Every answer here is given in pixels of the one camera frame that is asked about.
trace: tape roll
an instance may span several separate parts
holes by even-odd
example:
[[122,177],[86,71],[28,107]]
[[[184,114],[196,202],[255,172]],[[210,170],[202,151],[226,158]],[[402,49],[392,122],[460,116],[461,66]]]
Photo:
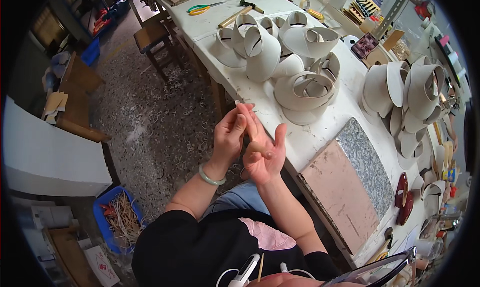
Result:
[[310,1],[309,0],[301,0],[300,4],[298,5],[301,9],[304,9],[305,11],[310,8]]
[[353,35],[348,35],[343,38],[343,43],[345,43],[348,48],[352,48],[353,44],[357,43],[358,40],[359,39],[357,37]]

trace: blue jeans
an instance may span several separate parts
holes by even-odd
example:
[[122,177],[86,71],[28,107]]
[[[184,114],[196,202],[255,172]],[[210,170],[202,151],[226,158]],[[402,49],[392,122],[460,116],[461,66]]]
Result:
[[252,180],[247,180],[220,195],[208,206],[201,219],[210,213],[229,209],[255,210],[270,215],[267,206],[258,194],[257,186]]

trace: smartphone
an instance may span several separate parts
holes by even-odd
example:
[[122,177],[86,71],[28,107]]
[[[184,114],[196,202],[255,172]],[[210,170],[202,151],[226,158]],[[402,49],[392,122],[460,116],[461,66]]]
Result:
[[248,257],[245,264],[243,264],[242,268],[240,268],[237,275],[230,281],[228,287],[237,287],[243,286],[245,282],[248,280],[250,274],[254,271],[255,266],[257,266],[258,260],[260,260],[259,254],[253,254]]
[[351,50],[359,60],[363,60],[377,45],[378,40],[368,32],[353,44]]

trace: eyeglasses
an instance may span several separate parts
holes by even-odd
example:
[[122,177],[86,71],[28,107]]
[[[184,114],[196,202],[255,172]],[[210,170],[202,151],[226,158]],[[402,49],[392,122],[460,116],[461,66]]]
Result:
[[397,278],[399,273],[405,279],[405,283],[409,283],[411,278],[411,286],[414,286],[416,256],[417,248],[412,247],[391,257],[347,272],[323,283],[321,287],[333,286],[341,282],[363,284],[369,287],[381,287],[390,281],[399,279]]

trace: pink board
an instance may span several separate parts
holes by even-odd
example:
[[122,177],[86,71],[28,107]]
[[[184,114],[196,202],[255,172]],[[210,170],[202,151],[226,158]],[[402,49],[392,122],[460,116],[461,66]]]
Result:
[[328,143],[300,174],[355,255],[379,221],[367,191],[338,142]]

